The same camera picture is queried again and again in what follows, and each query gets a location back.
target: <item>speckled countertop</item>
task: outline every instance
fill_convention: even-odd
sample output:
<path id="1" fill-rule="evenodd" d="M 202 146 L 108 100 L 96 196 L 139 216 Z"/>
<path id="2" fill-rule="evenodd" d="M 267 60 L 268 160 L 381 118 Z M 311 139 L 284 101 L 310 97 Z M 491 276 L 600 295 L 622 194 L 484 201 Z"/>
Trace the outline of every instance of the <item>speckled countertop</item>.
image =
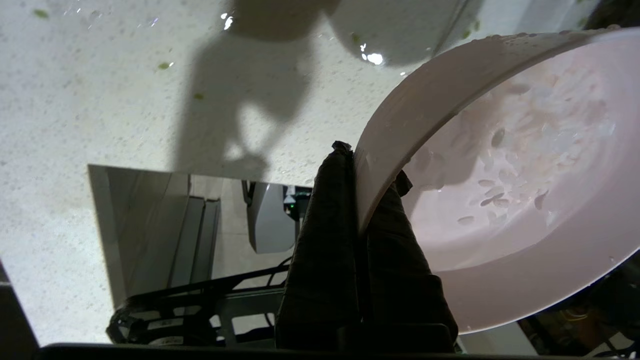
<path id="1" fill-rule="evenodd" d="M 40 344 L 108 342 L 87 165 L 310 184 L 435 51 L 595 2 L 6 2 L 0 256 Z"/>

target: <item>green leaf fragment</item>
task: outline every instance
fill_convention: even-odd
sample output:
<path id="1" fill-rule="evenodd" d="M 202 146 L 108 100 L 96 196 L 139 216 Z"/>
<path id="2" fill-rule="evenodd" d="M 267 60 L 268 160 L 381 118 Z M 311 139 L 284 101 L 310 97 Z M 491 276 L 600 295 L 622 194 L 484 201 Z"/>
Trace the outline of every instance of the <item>green leaf fragment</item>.
<path id="1" fill-rule="evenodd" d="M 49 13 L 46 12 L 45 10 L 42 10 L 42 9 L 34 9 L 33 10 L 33 15 L 36 15 L 37 17 L 39 17 L 41 19 L 48 19 L 49 18 Z"/>

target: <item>white countertop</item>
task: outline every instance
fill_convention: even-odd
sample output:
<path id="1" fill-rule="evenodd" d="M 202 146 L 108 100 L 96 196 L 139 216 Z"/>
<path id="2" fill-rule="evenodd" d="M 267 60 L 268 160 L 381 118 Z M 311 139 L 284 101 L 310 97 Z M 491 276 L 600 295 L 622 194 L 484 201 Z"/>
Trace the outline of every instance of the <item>white countertop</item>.
<path id="1" fill-rule="evenodd" d="M 576 28 L 595 3 L 471 1 L 449 29 L 455 1 L 7 2 L 0 257 L 40 344 L 108 342 L 89 164 L 311 184 L 436 49 Z"/>

